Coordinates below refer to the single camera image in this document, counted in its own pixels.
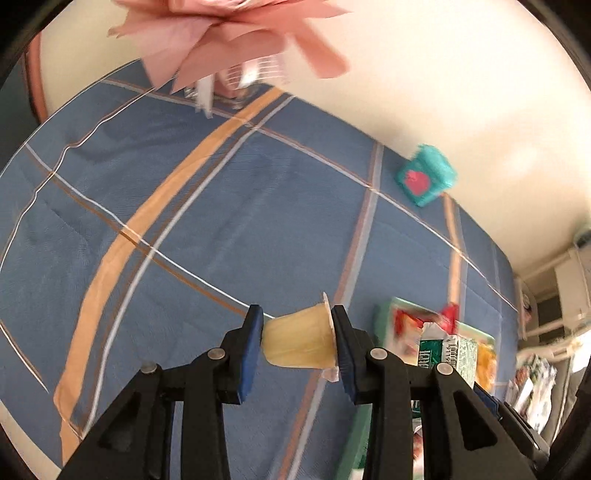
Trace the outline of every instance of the teal toy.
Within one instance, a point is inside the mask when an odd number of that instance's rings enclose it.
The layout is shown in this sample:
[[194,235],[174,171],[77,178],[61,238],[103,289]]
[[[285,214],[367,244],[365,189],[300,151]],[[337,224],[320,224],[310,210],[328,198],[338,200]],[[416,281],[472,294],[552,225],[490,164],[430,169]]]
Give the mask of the teal toy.
[[453,187],[457,173],[445,156],[431,145],[419,145],[417,153],[397,174],[397,182],[419,207]]

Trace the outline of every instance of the yellow plastic cup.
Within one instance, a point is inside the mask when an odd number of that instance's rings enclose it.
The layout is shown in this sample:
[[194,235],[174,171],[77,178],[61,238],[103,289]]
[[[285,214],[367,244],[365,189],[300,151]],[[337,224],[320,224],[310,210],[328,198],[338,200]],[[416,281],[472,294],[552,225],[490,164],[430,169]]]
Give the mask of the yellow plastic cup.
[[270,364],[289,368],[336,367],[335,326],[326,293],[323,300],[266,322],[261,345]]

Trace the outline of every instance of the green package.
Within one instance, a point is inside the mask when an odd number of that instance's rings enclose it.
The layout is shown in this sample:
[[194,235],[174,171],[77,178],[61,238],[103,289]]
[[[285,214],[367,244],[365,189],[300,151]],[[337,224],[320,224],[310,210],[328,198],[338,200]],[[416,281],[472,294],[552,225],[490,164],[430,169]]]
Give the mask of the green package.
[[[450,364],[470,388],[474,388],[477,360],[478,344],[474,340],[448,335],[436,323],[426,324],[418,347],[418,366],[431,368],[442,362]],[[420,414],[419,402],[413,401],[413,417]]]

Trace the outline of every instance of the bed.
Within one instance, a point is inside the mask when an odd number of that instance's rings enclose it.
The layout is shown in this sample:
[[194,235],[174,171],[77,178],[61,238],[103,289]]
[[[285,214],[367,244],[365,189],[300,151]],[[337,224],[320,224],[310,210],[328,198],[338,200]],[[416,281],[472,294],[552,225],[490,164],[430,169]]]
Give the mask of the bed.
[[[188,363],[249,304],[272,318],[323,291],[366,330],[391,297],[458,302],[495,338],[503,397],[513,273],[450,196],[415,207],[395,182],[406,159],[275,87],[211,119],[169,91],[121,67],[0,177],[0,398],[52,463],[143,362]],[[340,384],[261,358],[246,403],[225,408],[232,478],[333,478],[354,412]]]

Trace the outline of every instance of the pink decoration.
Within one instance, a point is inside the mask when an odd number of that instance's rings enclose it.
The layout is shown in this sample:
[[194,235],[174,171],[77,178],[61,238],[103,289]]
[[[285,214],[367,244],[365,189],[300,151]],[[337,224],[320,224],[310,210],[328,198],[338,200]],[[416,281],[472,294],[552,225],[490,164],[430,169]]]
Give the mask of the pink decoration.
[[404,184],[412,192],[414,196],[419,196],[425,193],[431,186],[431,179],[422,171],[408,170]]
[[115,0],[128,8],[110,35],[130,35],[156,88],[176,73],[173,92],[269,57],[292,35],[321,78],[345,73],[345,60],[306,23],[346,13],[326,0]]

